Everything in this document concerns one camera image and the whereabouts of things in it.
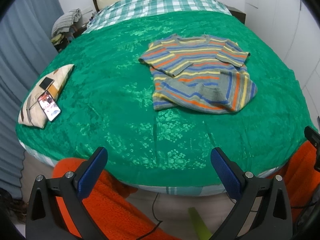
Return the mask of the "striped knit sweater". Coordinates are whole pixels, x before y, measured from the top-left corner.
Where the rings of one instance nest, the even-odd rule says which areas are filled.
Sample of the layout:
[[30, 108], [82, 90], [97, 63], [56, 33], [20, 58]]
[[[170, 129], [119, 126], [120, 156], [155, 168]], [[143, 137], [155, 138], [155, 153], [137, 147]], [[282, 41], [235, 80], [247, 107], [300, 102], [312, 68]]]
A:
[[153, 78], [154, 110], [226, 114], [242, 110], [258, 92], [246, 67], [249, 56], [227, 38], [174, 34], [150, 43], [139, 61]]

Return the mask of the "striped clothes pile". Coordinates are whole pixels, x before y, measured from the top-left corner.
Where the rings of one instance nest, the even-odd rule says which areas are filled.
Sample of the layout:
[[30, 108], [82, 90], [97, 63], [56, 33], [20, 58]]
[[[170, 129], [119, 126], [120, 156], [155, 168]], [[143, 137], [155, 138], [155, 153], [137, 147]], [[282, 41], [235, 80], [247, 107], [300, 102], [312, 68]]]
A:
[[71, 26], [73, 26], [74, 23], [78, 23], [81, 18], [82, 12], [79, 8], [72, 9], [60, 16], [52, 27], [52, 38], [62, 33], [68, 33]]

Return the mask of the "yellow-green stick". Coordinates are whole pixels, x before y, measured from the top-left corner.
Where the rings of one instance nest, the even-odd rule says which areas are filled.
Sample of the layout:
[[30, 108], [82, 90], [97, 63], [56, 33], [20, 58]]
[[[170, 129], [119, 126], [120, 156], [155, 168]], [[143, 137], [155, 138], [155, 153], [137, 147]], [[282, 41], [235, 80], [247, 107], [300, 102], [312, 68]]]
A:
[[194, 207], [188, 209], [189, 217], [199, 240], [209, 240], [212, 233], [207, 228], [200, 214]]

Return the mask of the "orange fluffy garment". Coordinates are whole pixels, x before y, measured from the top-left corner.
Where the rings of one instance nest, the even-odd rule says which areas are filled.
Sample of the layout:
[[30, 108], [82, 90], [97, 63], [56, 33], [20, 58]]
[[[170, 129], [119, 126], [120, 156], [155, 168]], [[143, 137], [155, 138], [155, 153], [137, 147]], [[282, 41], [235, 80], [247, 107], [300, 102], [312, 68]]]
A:
[[[67, 171], [75, 171], [86, 160], [66, 158], [54, 168], [54, 178]], [[292, 215], [292, 238], [310, 239], [319, 236], [319, 201], [314, 200], [319, 190], [319, 172], [314, 169], [316, 149], [307, 141], [289, 162], [276, 174], [282, 177], [289, 197]], [[91, 194], [82, 203], [107, 239], [171, 239], [126, 199], [135, 188], [126, 186], [106, 171], [102, 171]], [[57, 197], [68, 230], [80, 237], [61, 197]], [[261, 198], [257, 197], [251, 213], [239, 235], [246, 233], [255, 218]]]

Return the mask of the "patterned beige cushion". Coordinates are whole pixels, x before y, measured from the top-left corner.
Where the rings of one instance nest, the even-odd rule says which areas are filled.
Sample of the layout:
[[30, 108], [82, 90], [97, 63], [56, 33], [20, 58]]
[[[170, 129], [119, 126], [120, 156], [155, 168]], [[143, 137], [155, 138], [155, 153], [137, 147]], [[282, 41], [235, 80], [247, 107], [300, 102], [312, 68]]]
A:
[[44, 128], [47, 121], [54, 120], [60, 110], [56, 105], [74, 64], [67, 64], [40, 78], [29, 92], [18, 115], [18, 123]]

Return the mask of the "smartphone with lit screen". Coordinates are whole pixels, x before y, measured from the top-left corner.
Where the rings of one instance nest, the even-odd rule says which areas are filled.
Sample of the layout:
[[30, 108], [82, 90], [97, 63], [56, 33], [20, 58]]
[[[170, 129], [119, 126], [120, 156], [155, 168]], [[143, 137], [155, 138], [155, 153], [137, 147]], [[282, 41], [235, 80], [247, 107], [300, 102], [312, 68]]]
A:
[[44, 91], [37, 101], [50, 122], [60, 115], [61, 109], [48, 91]]

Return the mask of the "green floral bedspread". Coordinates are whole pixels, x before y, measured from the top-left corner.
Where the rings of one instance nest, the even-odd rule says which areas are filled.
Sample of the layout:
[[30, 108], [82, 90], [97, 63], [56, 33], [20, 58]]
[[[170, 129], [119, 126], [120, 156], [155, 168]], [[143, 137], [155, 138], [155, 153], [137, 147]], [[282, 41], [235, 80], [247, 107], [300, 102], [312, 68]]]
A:
[[171, 12], [81, 35], [44, 70], [66, 65], [60, 114], [18, 124], [28, 150], [59, 161], [103, 146], [106, 169], [137, 186], [220, 183], [210, 152], [244, 170], [283, 166], [312, 125], [294, 72], [233, 16]]

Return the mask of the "white wardrobe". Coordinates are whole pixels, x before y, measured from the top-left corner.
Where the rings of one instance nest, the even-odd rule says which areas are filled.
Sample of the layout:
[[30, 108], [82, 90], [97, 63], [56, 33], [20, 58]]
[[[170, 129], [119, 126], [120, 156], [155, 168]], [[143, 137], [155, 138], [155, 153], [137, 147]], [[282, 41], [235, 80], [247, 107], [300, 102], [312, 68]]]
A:
[[319, 121], [319, 26], [302, 0], [246, 0], [246, 25], [292, 69]]

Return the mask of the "black square card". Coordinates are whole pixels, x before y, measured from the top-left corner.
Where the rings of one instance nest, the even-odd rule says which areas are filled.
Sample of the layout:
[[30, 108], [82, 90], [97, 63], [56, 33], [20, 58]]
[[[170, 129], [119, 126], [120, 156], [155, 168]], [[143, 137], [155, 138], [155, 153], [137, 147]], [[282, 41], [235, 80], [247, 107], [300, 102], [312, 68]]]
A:
[[47, 90], [53, 83], [54, 83], [53, 79], [49, 77], [45, 77], [42, 80], [42, 82], [39, 84], [39, 87], [42, 88], [43, 90]]

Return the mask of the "dark nightstand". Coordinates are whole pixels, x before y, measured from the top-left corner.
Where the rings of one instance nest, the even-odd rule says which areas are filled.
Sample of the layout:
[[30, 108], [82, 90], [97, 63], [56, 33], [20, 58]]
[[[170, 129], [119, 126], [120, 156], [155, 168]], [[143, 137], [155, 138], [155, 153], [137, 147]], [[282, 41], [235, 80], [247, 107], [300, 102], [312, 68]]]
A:
[[230, 11], [231, 15], [237, 18], [242, 24], [245, 24], [246, 21], [246, 14], [239, 9], [236, 9], [231, 6], [226, 6], [227, 9]]

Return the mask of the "blue-grey curtain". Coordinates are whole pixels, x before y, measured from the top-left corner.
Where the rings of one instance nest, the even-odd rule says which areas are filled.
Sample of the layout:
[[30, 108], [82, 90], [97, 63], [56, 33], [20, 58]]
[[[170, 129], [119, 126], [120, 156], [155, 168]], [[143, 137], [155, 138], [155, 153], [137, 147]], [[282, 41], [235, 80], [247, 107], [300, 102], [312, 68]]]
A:
[[57, 55], [54, 22], [59, 0], [14, 0], [1, 18], [1, 188], [21, 199], [24, 150], [15, 127], [21, 104], [39, 75]]

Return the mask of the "teal checkered blanket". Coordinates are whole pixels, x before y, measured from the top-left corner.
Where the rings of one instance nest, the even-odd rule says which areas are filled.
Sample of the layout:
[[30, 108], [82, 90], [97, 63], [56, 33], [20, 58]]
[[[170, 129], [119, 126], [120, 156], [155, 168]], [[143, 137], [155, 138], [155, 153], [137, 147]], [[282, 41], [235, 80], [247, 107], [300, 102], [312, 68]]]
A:
[[230, 15], [217, 0], [120, 0], [99, 11], [87, 25], [86, 34], [123, 21], [179, 11], [212, 11]]

